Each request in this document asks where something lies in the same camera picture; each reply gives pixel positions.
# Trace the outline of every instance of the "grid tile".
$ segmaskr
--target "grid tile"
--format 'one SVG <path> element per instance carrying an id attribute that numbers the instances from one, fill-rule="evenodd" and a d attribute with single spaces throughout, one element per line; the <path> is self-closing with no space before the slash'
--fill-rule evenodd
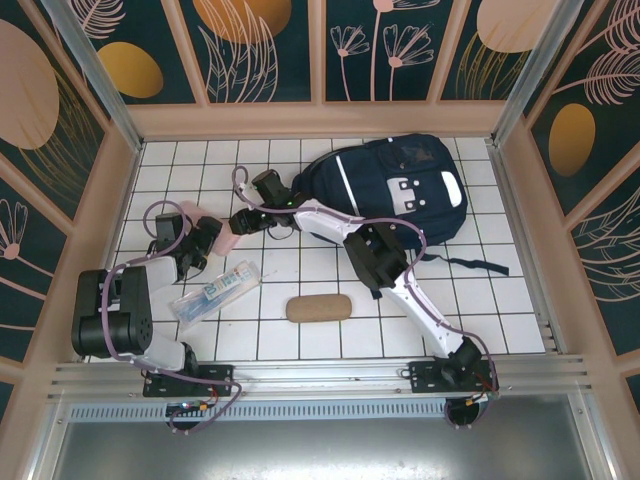
<path id="1" fill-rule="evenodd" d="M 428 253 L 507 265 L 510 277 L 436 259 L 420 262 L 415 267 L 416 278 L 452 325 L 479 333 L 494 353 L 506 353 L 507 347 L 509 353 L 543 352 L 537 317 L 484 140 L 442 140 L 456 160 L 470 207 L 456 237 L 446 246 L 430 246 Z M 249 180 L 273 168 L 290 184 L 316 158 L 361 142 L 358 138 L 327 138 L 148 144 L 115 259 L 124 262 L 144 255 L 150 239 L 140 220 L 154 201 L 190 201 L 217 218 L 228 218 L 245 208 L 232 192 L 231 172 L 236 164 L 247 167 Z M 151 215 L 160 211 L 156 208 Z M 290 229 L 274 228 L 270 233 L 273 238 L 263 232 L 242 237 L 227 257 L 210 255 L 204 272 L 191 269 L 186 282 L 156 292 L 151 299 L 154 327 L 171 338 L 178 335 L 186 340 L 203 361 L 424 355 L 418 328 L 387 298 L 372 298 L 357 281 L 344 249 Z M 415 257 L 409 252 L 407 258 Z M 220 313 L 180 331 L 169 302 L 202 288 L 243 260 L 255 262 L 264 283 Z M 352 318 L 311 324 L 285 320 L 290 298 L 338 292 L 352 300 Z"/>

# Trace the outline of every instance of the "purple cable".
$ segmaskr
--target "purple cable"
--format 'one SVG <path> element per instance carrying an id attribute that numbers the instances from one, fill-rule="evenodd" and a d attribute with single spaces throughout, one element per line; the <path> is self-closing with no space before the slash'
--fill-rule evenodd
<path id="1" fill-rule="evenodd" d="M 416 256 L 415 260 L 413 262 L 411 262 L 409 267 L 404 272 L 405 286 L 409 290 L 409 293 L 411 294 L 413 299 L 418 303 L 418 305 L 420 305 L 422 310 L 424 310 L 424 312 L 427 315 L 429 315 L 429 317 L 434 322 L 436 322 L 436 324 L 438 326 L 444 328 L 445 330 L 449 330 L 450 332 L 457 333 L 459 335 L 465 335 L 467 337 L 475 338 L 478 341 L 478 343 L 480 344 L 480 346 L 484 350 L 485 355 L 487 356 L 487 360 L 489 361 L 489 369 L 491 371 L 491 386 L 492 386 L 492 388 L 494 390 L 497 389 L 497 385 L 498 384 L 497 384 L 496 367 L 495 367 L 495 364 L 493 362 L 493 358 L 491 357 L 491 354 L 489 353 L 489 348 L 487 347 L 487 344 L 484 343 L 484 340 L 482 340 L 482 338 L 480 338 L 480 336 L 476 335 L 475 333 L 463 332 L 462 330 L 460 330 L 458 328 L 455 328 L 455 327 L 453 327 L 451 325 L 443 324 L 442 320 L 440 318 L 438 318 L 438 316 L 435 315 L 433 312 L 431 312 L 429 310 L 429 308 L 422 302 L 422 300 L 420 300 L 420 297 L 415 293 L 415 291 L 413 290 L 413 287 L 411 286 L 411 284 L 409 282 L 409 273 L 413 270 L 413 267 L 422 259 L 422 257 L 424 256 L 425 252 L 427 251 L 427 239 L 426 239 L 424 233 L 422 232 L 422 230 L 420 230 L 418 227 L 416 227 L 413 223 L 408 222 L 406 220 L 402 220 L 400 218 L 353 219 L 353 217 L 351 217 L 351 216 L 341 215 L 341 214 L 339 214 L 339 213 L 337 213 L 337 212 L 335 212 L 333 210 L 329 210 L 327 208 L 322 208 L 322 207 L 299 207 L 299 208 L 284 208 L 284 209 L 262 207 L 262 206 L 256 204 L 255 202 L 252 202 L 251 200 L 249 200 L 244 195 L 244 193 L 242 192 L 242 189 L 240 188 L 240 184 L 238 183 L 238 180 L 236 178 L 238 171 L 242 171 L 244 173 L 244 181 L 242 181 L 240 183 L 246 184 L 247 181 L 249 180 L 249 171 L 246 169 L 246 167 L 244 167 L 242 165 L 237 165 L 233 169 L 233 171 L 231 172 L 231 181 L 233 183 L 233 191 L 235 192 L 236 195 L 238 195 L 240 200 L 245 202 L 251 208 L 254 208 L 254 209 L 258 210 L 258 211 L 265 212 L 265 213 L 275 213 L 275 214 L 282 214 L 282 213 L 295 214 L 295 213 L 304 213 L 304 212 L 321 212 L 321 213 L 330 215 L 330 216 L 332 216 L 334 218 L 337 218 L 338 220 L 342 220 L 343 222 L 351 222 L 351 223 L 356 224 L 356 225 L 369 225 L 369 224 L 381 223 L 382 222 L 382 223 L 390 223 L 390 224 L 393 224 L 393 225 L 403 225 L 405 227 L 410 228 L 414 232 L 416 232 L 418 237 L 420 237 L 420 243 L 422 244 L 422 247 L 420 248 L 420 253 Z"/>
<path id="2" fill-rule="evenodd" d="M 113 341 L 111 340 L 111 335 L 109 334 L 109 314 L 107 312 L 107 306 L 109 303 L 109 289 L 111 288 L 111 284 L 113 283 L 113 278 L 114 276 L 121 270 L 133 266 L 133 265 L 138 265 L 140 263 L 144 263 L 148 260 L 152 260 L 154 258 L 158 258 L 158 257 L 162 257 L 164 255 L 166 255 L 167 253 L 171 252 L 173 249 L 175 249 L 178 245 L 180 245 L 180 242 L 182 241 L 182 239 L 184 238 L 184 236 L 187 233 L 187 216 L 184 213 L 184 210 L 182 210 L 182 207 L 180 205 L 178 205 L 175 202 L 172 202 L 170 200 L 159 200 L 157 202 L 152 203 L 149 208 L 147 208 L 147 210 L 144 212 L 144 216 L 142 217 L 142 224 L 144 226 L 145 231 L 149 234 L 150 237 L 152 238 L 156 238 L 156 235 L 154 235 L 151 230 L 149 229 L 149 226 L 147 225 L 147 220 L 149 217 L 149 213 L 151 212 L 151 210 L 154 207 L 157 207 L 158 205 L 163 205 L 163 204 L 167 204 L 167 205 L 172 205 L 174 206 L 177 210 L 178 213 L 180 213 L 180 215 L 182 216 L 182 230 L 180 231 L 180 235 L 178 235 L 178 238 L 176 239 L 175 242 L 173 242 L 169 247 L 165 248 L 164 250 L 162 250 L 161 252 L 156 252 L 153 254 L 149 254 L 149 255 L 145 255 L 143 257 L 139 257 L 139 258 L 135 258 L 133 260 L 130 260 L 127 263 L 122 263 L 120 265 L 116 265 L 115 267 L 113 267 L 109 273 L 107 273 L 107 277 L 104 280 L 104 287 L 102 289 L 102 298 L 101 298 L 101 302 L 100 302 L 100 307 L 101 307 L 101 318 L 102 318 L 102 331 L 104 333 L 104 342 L 107 345 L 107 350 L 109 351 L 109 354 L 115 358 L 116 360 L 120 361 L 120 362 L 127 362 L 127 363 L 131 363 L 134 366 L 142 369 L 142 370 L 151 370 L 151 371 L 157 371 L 163 375 L 167 375 L 169 377 L 173 377 L 176 378 L 178 380 L 183 380 L 185 382 L 191 382 L 191 383 L 198 383 L 198 384 L 202 384 L 202 385 L 211 385 L 213 386 L 222 386 L 222 387 L 236 387 L 237 391 L 235 393 L 235 395 L 233 397 L 231 397 L 231 399 L 222 407 L 220 408 L 220 410 L 218 410 L 210 419 L 204 421 L 204 422 L 200 422 L 198 425 L 196 425 L 195 427 L 189 429 L 189 430 L 178 430 L 174 424 L 173 424 L 173 419 L 175 418 L 175 415 L 172 415 L 171 418 L 169 419 L 169 425 L 171 426 L 171 429 L 173 431 L 173 433 L 182 433 L 183 435 L 188 435 L 189 433 L 195 433 L 198 430 L 202 430 L 203 428 L 207 427 L 208 425 L 210 425 L 212 422 L 216 421 L 218 419 L 218 417 L 220 417 L 221 415 L 224 414 L 225 411 L 227 411 L 227 409 L 229 407 L 231 407 L 231 405 L 233 403 L 235 403 L 236 400 L 238 400 L 238 398 L 240 397 L 240 394 L 242 393 L 242 385 L 240 385 L 238 382 L 225 382 L 222 380 L 209 380 L 209 379 L 203 379 L 203 378 L 195 378 L 195 377 L 189 377 L 187 375 L 182 375 L 180 373 L 176 373 L 176 372 L 172 372 L 171 370 L 165 370 L 162 368 L 156 368 L 152 365 L 147 365 L 144 362 L 140 362 L 137 360 L 131 360 L 130 358 L 127 357 L 123 357 L 118 355 L 118 352 L 116 351 L 114 345 L 113 345 Z"/>

